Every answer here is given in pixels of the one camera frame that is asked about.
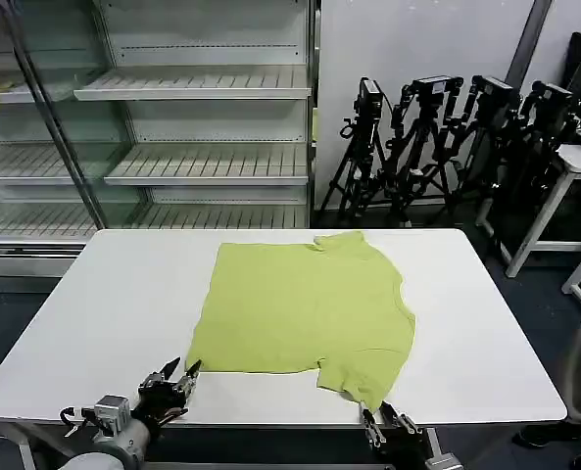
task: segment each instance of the t-shirt sleeve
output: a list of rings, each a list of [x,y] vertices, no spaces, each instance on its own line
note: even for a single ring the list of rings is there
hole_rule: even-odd
[[[326,357],[318,362],[318,386],[346,392],[375,412],[392,389],[407,352],[363,350],[348,355]]]

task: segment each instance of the shelf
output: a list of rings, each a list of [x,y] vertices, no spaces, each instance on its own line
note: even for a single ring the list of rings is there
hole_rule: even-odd
[[[51,101],[64,101],[75,89],[91,80],[90,70],[47,70],[42,74]],[[33,96],[20,72],[0,73],[0,104],[33,103]]]
[[[110,70],[74,91],[80,101],[304,100],[305,66],[186,66]]]
[[[304,186],[307,144],[138,144],[105,177],[127,186]]]
[[[74,144],[86,178],[104,176],[114,166],[118,144]],[[71,185],[54,144],[0,144],[0,185]]]
[[[126,228],[306,228],[306,207],[155,204]]]
[[[0,204],[0,238],[84,241],[95,231],[82,203]]]

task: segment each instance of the camera tripod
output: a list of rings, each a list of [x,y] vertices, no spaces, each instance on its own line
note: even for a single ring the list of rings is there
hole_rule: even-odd
[[[450,201],[450,190],[445,170],[449,162],[452,149],[446,149],[446,142],[450,132],[460,125],[460,120],[453,117],[454,108],[460,94],[463,80],[460,77],[436,76],[415,80],[402,90],[399,105],[392,110],[391,127],[394,137],[386,147],[390,150],[388,159],[379,139],[378,126],[381,119],[381,109],[384,95],[379,86],[367,78],[360,83],[360,94],[355,103],[356,118],[353,123],[346,119],[347,125],[340,135],[351,139],[344,158],[329,183],[329,190],[316,218],[320,222],[333,192],[342,193],[342,200],[338,208],[338,222],[354,225],[363,216],[370,206],[389,204],[389,218],[397,219],[405,226],[410,224],[406,209],[410,204],[424,196],[427,187],[431,184],[437,187],[444,195],[446,203]],[[445,94],[448,94],[447,106],[441,127],[438,127],[438,111],[442,107]],[[406,134],[404,117],[414,100],[420,105],[417,119],[412,123]],[[422,151],[429,137],[434,141],[433,164],[419,168]],[[399,169],[402,153],[412,142],[410,154],[401,169]],[[381,163],[381,168],[372,173],[374,151]],[[339,181],[349,165],[346,183],[341,186]],[[435,177],[440,174],[440,183]],[[375,196],[383,191],[384,199],[374,200]]]
[[[492,204],[495,229],[491,248],[501,249],[506,214],[539,206],[554,186],[560,172],[555,167],[556,151],[575,135],[578,127],[573,108],[573,97],[567,90],[541,81],[532,85],[532,92],[512,122],[515,131],[506,146],[506,175],[477,218],[478,223],[485,223]]]
[[[353,225],[355,218],[372,203],[372,198],[381,188],[382,181],[372,173],[372,164],[375,149],[377,149],[381,164],[385,164],[378,129],[383,98],[384,95],[377,83],[368,78],[360,81],[360,93],[354,103],[356,117],[354,121],[345,119],[347,125],[340,131],[340,136],[351,139],[351,142],[336,174],[329,182],[329,189],[318,211],[316,223],[321,222],[334,191],[338,190],[342,193],[337,214],[338,223]],[[349,170],[346,182],[344,186],[341,186],[339,181],[347,165]]]
[[[499,188],[500,168],[505,164],[506,146],[518,129],[517,115],[520,105],[518,90],[491,76],[476,75],[455,131],[453,149],[475,135],[464,165],[453,161],[458,176],[458,187],[452,195],[453,206],[466,201],[492,198]],[[474,121],[466,126],[477,103]],[[447,209],[442,208],[429,221],[433,224]]]
[[[458,149],[447,148],[447,139],[450,132],[453,133],[460,127],[460,118],[454,117],[454,109],[462,84],[461,77],[434,76],[415,80],[412,85],[406,85],[402,89],[401,102],[395,106],[392,113],[391,127],[394,130],[394,137],[386,143],[390,157],[384,166],[385,179],[388,183],[385,194],[391,200],[389,213],[391,220],[399,219],[404,225],[409,225],[406,210],[415,200],[433,198],[425,196],[425,191],[430,185],[442,193],[445,206],[451,210],[452,194],[446,165],[453,155],[458,154]],[[448,96],[447,105],[439,128],[438,111],[445,101],[445,94]],[[420,112],[418,118],[412,122],[409,132],[405,134],[403,120],[414,97],[417,97]],[[432,154],[434,163],[419,168],[423,148],[430,136],[434,142]],[[410,154],[399,168],[401,156],[410,142],[412,142]],[[440,176],[440,183],[435,180],[436,176]]]

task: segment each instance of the green t-shirt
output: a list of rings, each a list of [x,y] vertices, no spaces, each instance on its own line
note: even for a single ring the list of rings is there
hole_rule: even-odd
[[[375,410],[406,362],[402,277],[361,232],[314,245],[222,244],[187,357],[216,372],[320,368],[318,386]]]

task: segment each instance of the white table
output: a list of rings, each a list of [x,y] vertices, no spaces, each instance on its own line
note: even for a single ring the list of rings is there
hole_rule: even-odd
[[[105,394],[134,397],[150,371],[184,357],[220,243],[310,243],[338,232],[99,232],[0,366],[0,422],[27,429]],[[403,297],[416,315],[410,359],[387,400],[423,425],[564,418],[556,389],[462,232],[364,235],[403,274]],[[357,426],[358,406],[318,389],[317,374],[202,373],[190,412],[176,424]]]
[[[578,252],[581,251],[581,242],[540,240],[543,231],[547,228],[554,213],[556,213],[562,199],[574,181],[581,180],[581,145],[562,145],[557,151],[562,164],[562,175],[558,178],[541,211],[534,220],[527,235],[521,242],[514,256],[502,244],[501,253],[508,263],[507,277],[516,277],[523,264],[532,252]],[[490,204],[485,204],[477,217],[478,225],[482,225],[493,236],[494,229],[486,219]]]

